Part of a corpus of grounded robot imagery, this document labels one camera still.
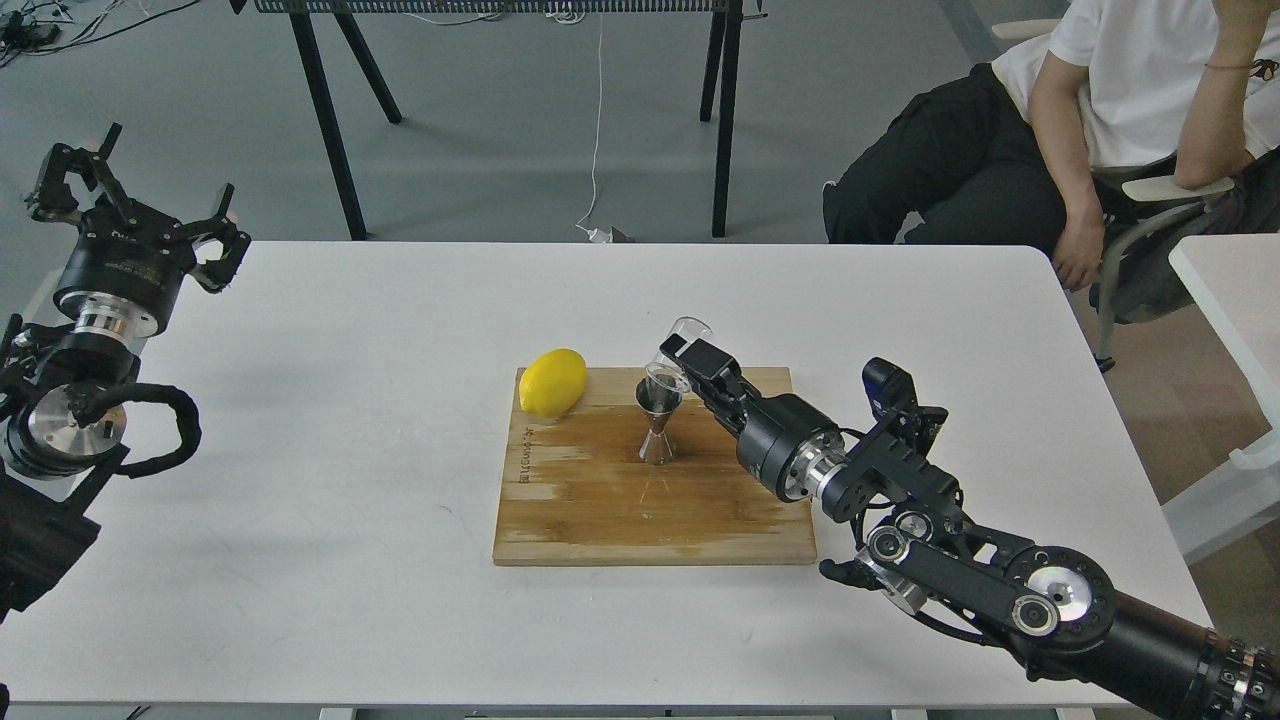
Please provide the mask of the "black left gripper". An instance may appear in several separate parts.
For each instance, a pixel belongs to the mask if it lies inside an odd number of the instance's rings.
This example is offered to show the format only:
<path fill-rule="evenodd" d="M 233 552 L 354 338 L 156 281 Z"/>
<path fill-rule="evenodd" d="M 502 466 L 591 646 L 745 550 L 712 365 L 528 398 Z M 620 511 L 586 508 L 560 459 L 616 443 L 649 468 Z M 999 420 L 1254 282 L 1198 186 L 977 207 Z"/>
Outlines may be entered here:
<path fill-rule="evenodd" d="M 146 316 L 140 334 L 151 337 L 168 328 L 186 274 L 206 292 L 220 293 L 233 282 L 252 240 L 229 218 L 232 183 L 221 187 L 212 215 L 182 224 L 180 236 L 174 217 L 128 196 L 108 165 L 120 133 L 122 126 L 111 124 L 97 149 L 55 143 L 26 208 L 35 222 L 67 223 L 78 231 L 52 295 L 59 311 L 76 319 L 91 295 L 113 296 Z M 97 193 L 92 208 L 79 208 L 69 174 Z M 197 250 L 206 243 L 218 243 L 221 254 L 200 261 Z"/>

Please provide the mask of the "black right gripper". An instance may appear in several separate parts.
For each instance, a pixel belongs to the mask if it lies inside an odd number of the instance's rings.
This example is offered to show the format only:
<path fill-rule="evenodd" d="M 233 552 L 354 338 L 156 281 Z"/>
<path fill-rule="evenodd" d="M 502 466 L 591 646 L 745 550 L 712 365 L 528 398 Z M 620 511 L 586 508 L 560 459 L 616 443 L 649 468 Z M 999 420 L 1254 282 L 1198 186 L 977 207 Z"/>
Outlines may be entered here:
<path fill-rule="evenodd" d="M 739 464 L 778 500 L 818 496 L 847 464 L 835 421 L 796 395 L 762 396 L 746 386 L 739 361 L 713 343 L 669 334 L 659 355 L 736 439 Z"/>

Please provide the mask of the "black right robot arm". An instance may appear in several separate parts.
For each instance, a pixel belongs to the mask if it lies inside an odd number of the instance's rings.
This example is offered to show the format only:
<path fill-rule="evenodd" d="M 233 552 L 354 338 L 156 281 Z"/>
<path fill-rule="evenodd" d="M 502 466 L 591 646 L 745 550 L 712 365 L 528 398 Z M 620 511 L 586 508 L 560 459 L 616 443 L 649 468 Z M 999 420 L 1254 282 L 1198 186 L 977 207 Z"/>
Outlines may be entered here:
<path fill-rule="evenodd" d="M 852 446 L 796 395 L 765 397 L 704 340 L 660 345 L 739 462 L 785 502 L 851 527 L 855 555 L 823 577 L 879 591 L 918 623 L 1006 650 L 1030 680 L 1096 684 L 1164 719 L 1275 719 L 1277 660 L 1115 589 L 1082 552 L 975 524 L 956 479 L 928 461 L 947 418 L 881 357 L 863 369 L 876 425 Z"/>

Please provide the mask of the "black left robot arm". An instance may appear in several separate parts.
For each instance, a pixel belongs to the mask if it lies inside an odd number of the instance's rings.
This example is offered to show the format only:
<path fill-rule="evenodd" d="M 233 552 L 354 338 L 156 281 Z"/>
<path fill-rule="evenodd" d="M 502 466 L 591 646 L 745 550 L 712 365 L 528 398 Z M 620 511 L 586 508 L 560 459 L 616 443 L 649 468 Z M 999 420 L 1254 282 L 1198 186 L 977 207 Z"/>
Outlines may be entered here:
<path fill-rule="evenodd" d="M 228 215 L 230 184 L 191 223 L 128 196 L 108 164 L 120 132 L 97 149 L 54 145 L 26 197 L 33 220 L 78 238 L 52 291 L 67 323 L 14 314 L 3 334 L 3 612 L 27 610 L 99 538 L 86 512 L 113 477 L 195 455 L 198 409 L 140 380 L 141 347 L 166 329 L 184 279 L 224 291 L 251 245 Z"/>

